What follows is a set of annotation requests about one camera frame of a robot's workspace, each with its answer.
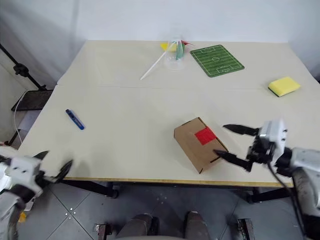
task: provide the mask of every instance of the yellow object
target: yellow object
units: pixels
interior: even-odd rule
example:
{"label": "yellow object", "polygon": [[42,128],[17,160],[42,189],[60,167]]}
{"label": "yellow object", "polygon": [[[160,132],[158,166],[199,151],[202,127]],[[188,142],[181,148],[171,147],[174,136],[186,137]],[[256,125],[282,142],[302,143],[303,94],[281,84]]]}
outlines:
{"label": "yellow object", "polygon": [[[160,45],[161,45],[161,47],[162,47],[162,49],[163,49],[164,51],[167,50],[167,48],[168,48],[168,43],[161,43]],[[177,51],[177,44],[175,43],[175,44],[173,44],[172,47],[168,50],[168,52],[176,52],[176,51]]]}
{"label": "yellow object", "polygon": [[300,88],[300,84],[286,76],[271,82],[268,87],[278,97],[281,97]]}
{"label": "yellow object", "polygon": [[24,223],[24,222],[26,221],[26,218],[27,218],[27,215],[26,215],[25,212],[23,211],[23,212],[20,214],[19,223]]}

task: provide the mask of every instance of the table edge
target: table edge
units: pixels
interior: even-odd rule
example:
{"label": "table edge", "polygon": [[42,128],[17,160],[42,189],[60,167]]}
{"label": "table edge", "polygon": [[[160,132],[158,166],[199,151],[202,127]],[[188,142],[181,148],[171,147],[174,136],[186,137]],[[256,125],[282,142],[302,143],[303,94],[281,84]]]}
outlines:
{"label": "table edge", "polygon": [[[65,177],[64,180],[75,181],[102,181],[102,182],[138,182],[138,183],[163,183],[163,184],[194,184],[216,186],[241,186],[241,187],[282,187],[278,182],[252,182],[252,181],[209,181],[209,180],[178,180],[178,179],[140,179],[140,178],[104,178],[104,177]],[[293,187],[292,182],[286,182],[288,187]]]}

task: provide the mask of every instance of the white wall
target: white wall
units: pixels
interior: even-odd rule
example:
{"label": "white wall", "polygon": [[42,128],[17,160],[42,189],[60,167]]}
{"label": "white wall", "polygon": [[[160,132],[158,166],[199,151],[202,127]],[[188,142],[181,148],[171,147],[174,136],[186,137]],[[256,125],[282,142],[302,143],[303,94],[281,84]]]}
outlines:
{"label": "white wall", "polygon": [[[0,50],[0,142],[10,140],[16,131],[12,106],[26,90],[34,89],[26,78],[14,74],[13,66],[12,61]],[[17,112],[17,126],[24,114]]]}
{"label": "white wall", "polygon": [[319,0],[0,0],[5,47],[53,86],[86,39],[289,42],[320,74]]}

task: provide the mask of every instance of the cardboard box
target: cardboard box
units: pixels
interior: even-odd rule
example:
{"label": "cardboard box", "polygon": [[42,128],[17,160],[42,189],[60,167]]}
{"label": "cardboard box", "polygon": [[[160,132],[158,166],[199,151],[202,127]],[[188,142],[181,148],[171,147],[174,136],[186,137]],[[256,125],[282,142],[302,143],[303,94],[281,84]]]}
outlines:
{"label": "cardboard box", "polygon": [[200,117],[175,128],[174,138],[199,174],[219,159],[214,149],[228,151]]}

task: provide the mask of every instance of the cable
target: cable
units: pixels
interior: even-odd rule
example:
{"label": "cable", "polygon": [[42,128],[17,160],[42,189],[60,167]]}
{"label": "cable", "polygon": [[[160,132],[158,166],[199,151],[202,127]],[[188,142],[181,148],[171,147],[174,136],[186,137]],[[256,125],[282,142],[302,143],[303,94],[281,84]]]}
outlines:
{"label": "cable", "polygon": [[291,202],[292,202],[292,207],[293,207],[293,210],[294,210],[294,214],[295,214],[296,220],[297,220],[297,222],[298,222],[298,225],[299,225],[299,228],[300,228],[300,230],[301,230],[301,233],[302,233],[302,235],[304,236],[304,235],[305,235],[304,225],[303,225],[302,220],[301,220],[301,218],[300,218],[300,215],[299,215],[299,213],[298,213],[298,207],[297,207],[297,204],[296,204],[296,201],[295,201],[295,197],[294,197],[292,191],[291,191],[290,188],[276,175],[276,173],[274,172],[274,170],[273,170],[270,162],[267,163],[267,166],[268,166],[271,174],[274,176],[274,178],[288,191],[289,196],[290,196],[290,199],[291,199]]}
{"label": "cable", "polygon": [[15,127],[16,132],[18,133],[18,137],[20,139],[21,144],[22,144],[22,139],[21,139],[20,133],[19,133],[18,128],[17,128],[16,112],[17,112],[18,105],[20,104],[21,100],[24,98],[24,96],[26,95],[27,92],[28,91],[25,91],[24,94],[20,97],[19,101],[16,103],[15,109],[14,109],[14,114],[13,114],[14,127]]}

